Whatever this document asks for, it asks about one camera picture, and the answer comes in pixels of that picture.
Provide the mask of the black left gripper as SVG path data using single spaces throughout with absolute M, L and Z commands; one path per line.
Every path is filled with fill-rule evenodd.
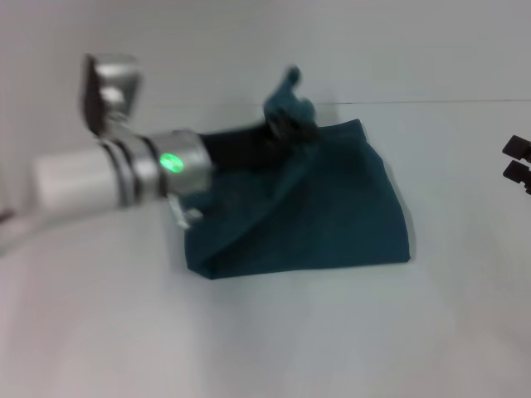
M 309 143 L 319 139 L 314 121 L 301 121 L 284 109 L 265 117 L 266 123 L 237 130 L 201 133 L 217 171 L 265 167 L 282 159 L 281 143 Z

